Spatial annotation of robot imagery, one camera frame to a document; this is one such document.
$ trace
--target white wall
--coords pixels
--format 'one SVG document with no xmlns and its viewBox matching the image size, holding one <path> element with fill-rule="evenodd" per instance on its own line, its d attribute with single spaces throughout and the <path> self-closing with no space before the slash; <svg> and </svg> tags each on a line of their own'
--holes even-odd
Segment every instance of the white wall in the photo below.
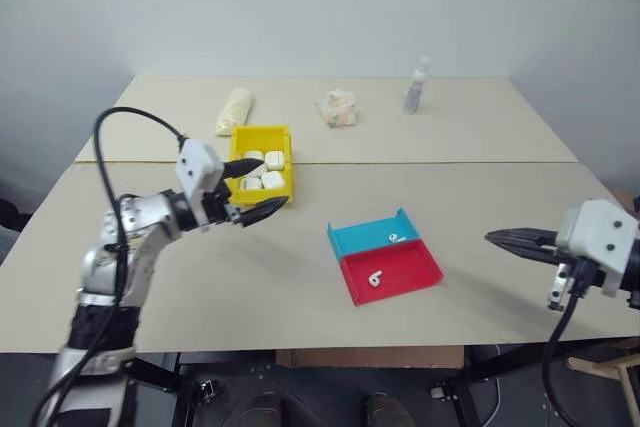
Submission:
<svg viewBox="0 0 640 427">
<path fill-rule="evenodd" d="M 640 190 L 639 3 L 0 0 L 0 196 L 37 205 L 133 74 L 405 76 L 422 53 L 438 76 L 514 76 L 581 160 Z"/>
</svg>

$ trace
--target spray bottle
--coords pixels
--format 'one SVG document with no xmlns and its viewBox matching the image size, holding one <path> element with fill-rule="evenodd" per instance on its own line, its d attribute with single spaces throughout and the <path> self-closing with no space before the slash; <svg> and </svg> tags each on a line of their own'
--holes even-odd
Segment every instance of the spray bottle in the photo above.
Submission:
<svg viewBox="0 0 640 427">
<path fill-rule="evenodd" d="M 431 67 L 431 59 L 421 57 L 418 67 L 413 71 L 411 87 L 409 87 L 407 98 L 404 101 L 404 111 L 408 114 L 414 114 L 416 110 L 418 110 L 422 91 L 424 90 L 427 80 L 429 80 L 429 67 Z"/>
</svg>

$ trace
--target gray floor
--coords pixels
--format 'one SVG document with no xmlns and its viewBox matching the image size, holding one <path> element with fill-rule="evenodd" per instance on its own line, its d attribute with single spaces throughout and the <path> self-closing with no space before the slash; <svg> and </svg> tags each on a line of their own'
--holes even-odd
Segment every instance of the gray floor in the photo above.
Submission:
<svg viewBox="0 0 640 427">
<path fill-rule="evenodd" d="M 590 351 L 582 357 L 604 360 L 610 352 Z M 161 354 L 144 356 L 161 364 Z M 44 392 L 51 360 L 36 355 L 0 355 L 0 425 L 27 425 L 31 409 Z M 286 399 L 292 427 L 359 426 L 360 403 L 374 392 L 400 399 L 418 427 L 454 427 L 457 420 L 450 403 L 430 398 L 429 387 L 447 374 L 429 369 L 286 369 L 271 362 L 234 362 L 198 367 L 201 379 L 216 378 L 226 394 L 201 409 L 196 426 L 234 427 L 242 409 L 265 391 Z M 557 362 L 553 368 L 558 395 L 583 427 L 631 425 L 622 391 L 617 382 L 570 371 Z M 500 380 L 502 402 L 494 427 L 564 425 L 554 416 L 544 396 L 537 367 Z M 478 413 L 486 419 L 496 401 L 495 382 L 472 387 Z M 173 397 L 148 388 L 139 393 L 138 426 L 171 425 Z"/>
</svg>

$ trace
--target tabletop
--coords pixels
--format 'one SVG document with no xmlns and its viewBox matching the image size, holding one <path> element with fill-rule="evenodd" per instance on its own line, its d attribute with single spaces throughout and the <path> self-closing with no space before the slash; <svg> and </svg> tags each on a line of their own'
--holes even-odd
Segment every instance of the tabletop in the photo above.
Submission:
<svg viewBox="0 0 640 427">
<path fill-rule="evenodd" d="M 173 165 L 113 163 L 118 192 L 177 188 Z M 242 229 L 190 232 L 159 256 L 136 342 L 141 351 L 535 342 L 552 266 L 484 240 L 507 227 L 557 229 L 564 210 L 610 198 L 578 163 L 297 165 L 296 202 Z M 404 208 L 435 259 L 438 285 L 355 307 L 326 235 Z M 0 268 L 0 351 L 65 341 L 84 254 L 107 210 L 95 165 L 76 164 Z M 622 296 L 589 293 L 564 338 L 637 335 Z"/>
<path fill-rule="evenodd" d="M 295 163 L 575 162 L 576 158 L 506 78 L 432 79 L 417 113 L 402 105 L 408 79 L 137 76 L 117 106 L 147 110 L 220 158 L 228 137 L 214 126 L 229 92 L 255 95 L 248 123 L 287 124 Z M 359 123 L 331 129 L 314 102 L 327 90 L 352 91 Z M 106 160 L 175 161 L 175 142 L 145 119 L 120 114 L 101 133 Z M 78 161 L 95 160 L 88 143 Z"/>
</svg>

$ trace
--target yellow bin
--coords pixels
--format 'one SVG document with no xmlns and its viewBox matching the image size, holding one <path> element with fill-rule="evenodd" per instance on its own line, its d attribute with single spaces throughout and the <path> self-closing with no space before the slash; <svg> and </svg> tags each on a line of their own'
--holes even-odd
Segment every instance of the yellow bin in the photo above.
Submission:
<svg viewBox="0 0 640 427">
<path fill-rule="evenodd" d="M 231 190 L 231 202 L 234 204 L 257 204 L 271 197 L 289 196 L 293 202 L 293 162 L 291 161 L 291 136 L 287 125 L 242 125 L 233 128 L 229 160 L 241 159 L 249 150 L 260 150 L 266 154 L 270 150 L 284 152 L 285 186 L 282 189 L 243 190 L 241 179 L 227 179 Z"/>
</svg>

